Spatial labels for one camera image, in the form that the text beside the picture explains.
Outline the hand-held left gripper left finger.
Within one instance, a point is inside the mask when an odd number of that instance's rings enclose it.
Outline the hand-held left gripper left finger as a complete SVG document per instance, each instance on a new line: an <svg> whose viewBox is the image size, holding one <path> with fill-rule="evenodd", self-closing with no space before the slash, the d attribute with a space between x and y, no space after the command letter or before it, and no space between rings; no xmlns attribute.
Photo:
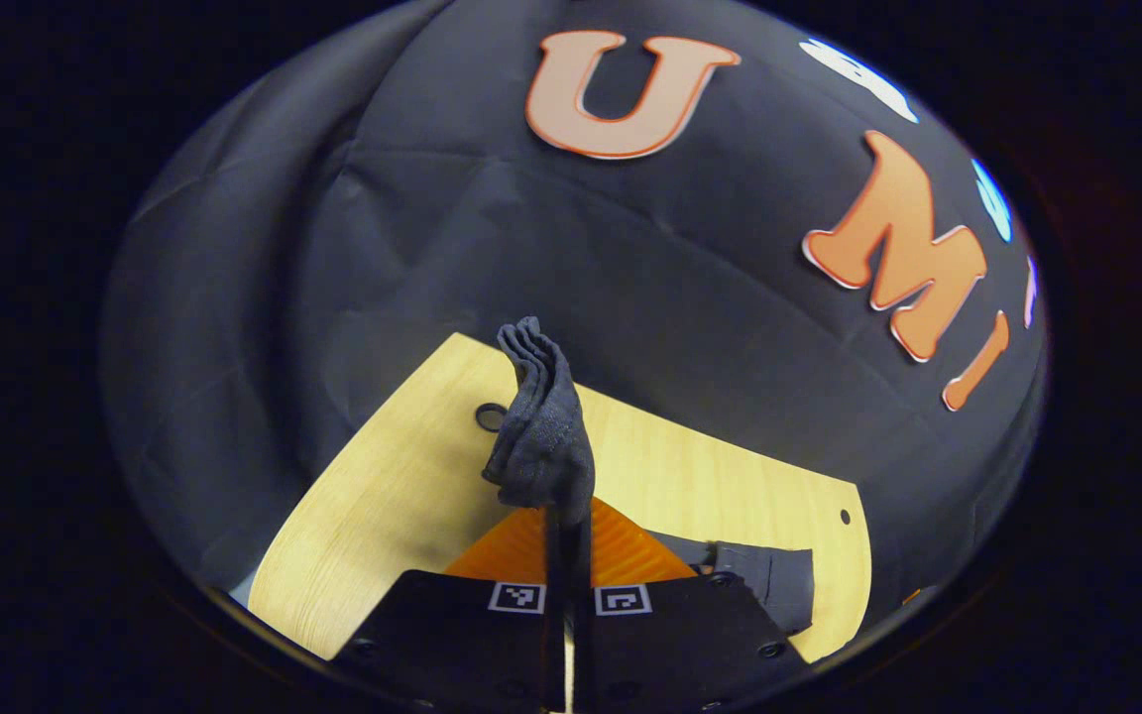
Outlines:
<svg viewBox="0 0 1142 714"><path fill-rule="evenodd" d="M410 569L333 665L425 713L566 709L558 519L521 508L445 573Z"/></svg>

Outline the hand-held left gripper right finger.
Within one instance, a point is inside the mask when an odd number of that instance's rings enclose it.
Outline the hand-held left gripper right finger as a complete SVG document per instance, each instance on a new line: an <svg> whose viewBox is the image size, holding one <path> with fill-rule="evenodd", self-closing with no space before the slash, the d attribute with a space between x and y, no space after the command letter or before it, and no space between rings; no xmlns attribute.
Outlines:
<svg viewBox="0 0 1142 714"><path fill-rule="evenodd" d="M592 502L592 591L577 634L579 713L711 713L806 677L809 548L648 532Z"/></svg>

